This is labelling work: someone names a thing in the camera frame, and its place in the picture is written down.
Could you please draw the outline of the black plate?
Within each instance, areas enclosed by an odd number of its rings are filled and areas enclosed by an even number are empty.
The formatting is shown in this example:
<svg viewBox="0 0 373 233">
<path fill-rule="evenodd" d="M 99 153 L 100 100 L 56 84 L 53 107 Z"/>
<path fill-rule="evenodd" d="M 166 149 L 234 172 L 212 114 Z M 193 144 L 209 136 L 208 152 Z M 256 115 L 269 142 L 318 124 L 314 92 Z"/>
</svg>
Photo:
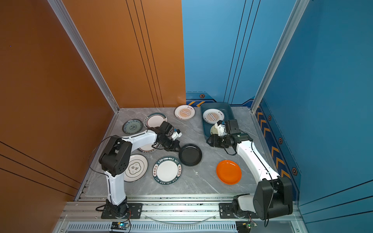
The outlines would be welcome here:
<svg viewBox="0 0 373 233">
<path fill-rule="evenodd" d="M 198 165 L 203 158 L 201 149 L 194 144 L 184 145 L 179 153 L 179 160 L 183 165 L 193 167 Z"/>
</svg>

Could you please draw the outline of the white plate green lettered rim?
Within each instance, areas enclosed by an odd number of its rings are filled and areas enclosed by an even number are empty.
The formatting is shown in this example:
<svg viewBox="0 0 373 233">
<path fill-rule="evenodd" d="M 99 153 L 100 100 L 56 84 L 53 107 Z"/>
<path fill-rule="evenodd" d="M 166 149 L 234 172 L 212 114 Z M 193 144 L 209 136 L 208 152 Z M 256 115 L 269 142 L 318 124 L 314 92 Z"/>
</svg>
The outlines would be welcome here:
<svg viewBox="0 0 373 233">
<path fill-rule="evenodd" d="M 165 156 L 160 158 L 153 166 L 154 180 L 161 185 L 170 185 L 179 180 L 182 174 L 182 165 L 178 158 Z"/>
</svg>

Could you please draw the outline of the white orange sunburst plate front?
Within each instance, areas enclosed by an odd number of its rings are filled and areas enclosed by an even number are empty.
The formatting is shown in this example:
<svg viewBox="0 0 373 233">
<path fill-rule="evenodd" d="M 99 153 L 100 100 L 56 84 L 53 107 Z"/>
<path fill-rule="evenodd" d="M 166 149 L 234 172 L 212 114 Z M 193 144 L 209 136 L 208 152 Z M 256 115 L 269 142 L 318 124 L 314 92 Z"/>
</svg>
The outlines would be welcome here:
<svg viewBox="0 0 373 233">
<path fill-rule="evenodd" d="M 224 121 L 225 115 L 218 109 L 208 109 L 203 112 L 203 120 L 208 124 L 215 124 L 218 121 Z"/>
</svg>

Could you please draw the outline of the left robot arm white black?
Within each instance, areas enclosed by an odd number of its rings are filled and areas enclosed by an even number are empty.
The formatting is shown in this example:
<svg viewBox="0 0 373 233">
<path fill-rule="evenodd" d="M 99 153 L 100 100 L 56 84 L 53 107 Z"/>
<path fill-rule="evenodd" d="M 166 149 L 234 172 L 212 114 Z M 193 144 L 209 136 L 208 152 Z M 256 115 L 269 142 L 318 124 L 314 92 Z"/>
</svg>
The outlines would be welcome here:
<svg viewBox="0 0 373 233">
<path fill-rule="evenodd" d="M 108 202 L 114 206 L 126 202 L 123 174 L 129 165 L 133 151 L 156 143 L 166 151 L 179 151 L 178 138 L 181 136 L 179 129 L 165 121 L 159 127 L 151 127 L 132 136 L 110 136 L 99 158 L 99 163 L 107 178 Z"/>
</svg>

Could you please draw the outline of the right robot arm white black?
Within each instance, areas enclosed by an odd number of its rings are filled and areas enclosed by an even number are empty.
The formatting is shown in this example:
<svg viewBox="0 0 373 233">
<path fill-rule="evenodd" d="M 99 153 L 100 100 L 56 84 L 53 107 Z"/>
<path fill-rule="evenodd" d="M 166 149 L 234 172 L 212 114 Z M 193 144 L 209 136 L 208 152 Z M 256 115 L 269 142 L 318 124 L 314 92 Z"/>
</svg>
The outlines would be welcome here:
<svg viewBox="0 0 373 233">
<path fill-rule="evenodd" d="M 239 129 L 236 119 L 215 123 L 216 134 L 211 134 L 207 144 L 227 149 L 232 147 L 254 176 L 256 190 L 253 195 L 236 195 L 232 200 L 233 213 L 238 218 L 250 214 L 268 220 L 293 213 L 293 188 L 290 178 L 281 177 L 265 161 L 257 150 L 253 139 Z"/>
</svg>

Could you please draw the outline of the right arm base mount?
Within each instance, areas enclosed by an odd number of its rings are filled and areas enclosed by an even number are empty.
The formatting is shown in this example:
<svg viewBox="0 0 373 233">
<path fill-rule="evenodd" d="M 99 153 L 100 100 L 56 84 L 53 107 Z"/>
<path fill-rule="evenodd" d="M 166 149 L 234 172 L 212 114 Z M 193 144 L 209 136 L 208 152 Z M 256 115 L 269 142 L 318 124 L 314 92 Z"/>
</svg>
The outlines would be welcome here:
<svg viewBox="0 0 373 233">
<path fill-rule="evenodd" d="M 219 203 L 219 215 L 222 219 L 258 218 L 258 216 L 254 212 L 243 211 L 234 203 Z"/>
</svg>

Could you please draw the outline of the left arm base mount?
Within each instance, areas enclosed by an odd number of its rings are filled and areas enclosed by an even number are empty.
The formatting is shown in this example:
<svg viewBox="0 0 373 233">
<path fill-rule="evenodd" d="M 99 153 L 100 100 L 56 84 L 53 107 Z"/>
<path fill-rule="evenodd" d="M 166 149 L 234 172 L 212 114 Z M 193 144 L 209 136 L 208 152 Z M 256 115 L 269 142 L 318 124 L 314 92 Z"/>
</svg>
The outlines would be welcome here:
<svg viewBox="0 0 373 233">
<path fill-rule="evenodd" d="M 110 202 L 106 202 L 101 219 L 140 219 L 142 209 L 142 203 L 122 203 L 120 205 L 113 205 Z"/>
</svg>

